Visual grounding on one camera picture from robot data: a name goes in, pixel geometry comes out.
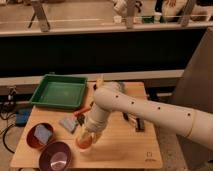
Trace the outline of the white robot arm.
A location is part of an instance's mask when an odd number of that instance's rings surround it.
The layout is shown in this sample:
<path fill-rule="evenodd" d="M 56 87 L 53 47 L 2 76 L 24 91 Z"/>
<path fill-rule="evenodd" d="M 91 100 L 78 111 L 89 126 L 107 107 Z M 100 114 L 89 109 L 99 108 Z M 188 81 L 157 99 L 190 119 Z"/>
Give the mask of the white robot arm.
<path fill-rule="evenodd" d="M 143 100 L 122 92 L 117 82 L 106 83 L 94 91 L 93 106 L 84 120 L 77 137 L 82 149 L 91 146 L 92 133 L 101 133 L 114 111 L 134 114 L 137 117 L 168 128 L 178 135 L 213 150 L 213 114 L 177 105 Z"/>

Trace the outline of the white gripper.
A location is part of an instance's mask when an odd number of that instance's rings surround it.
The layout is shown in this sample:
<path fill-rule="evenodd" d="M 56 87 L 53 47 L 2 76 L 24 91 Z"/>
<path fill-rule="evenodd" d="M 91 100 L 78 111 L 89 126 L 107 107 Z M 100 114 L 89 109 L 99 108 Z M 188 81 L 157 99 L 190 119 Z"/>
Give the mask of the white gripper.
<path fill-rule="evenodd" d="M 92 144 L 95 144 L 102 136 L 102 133 L 101 132 L 89 132 L 85 127 L 82 127 L 80 129 L 80 132 L 79 132 L 77 138 L 80 138 L 81 140 L 85 140 L 89 136 L 92 137 Z"/>

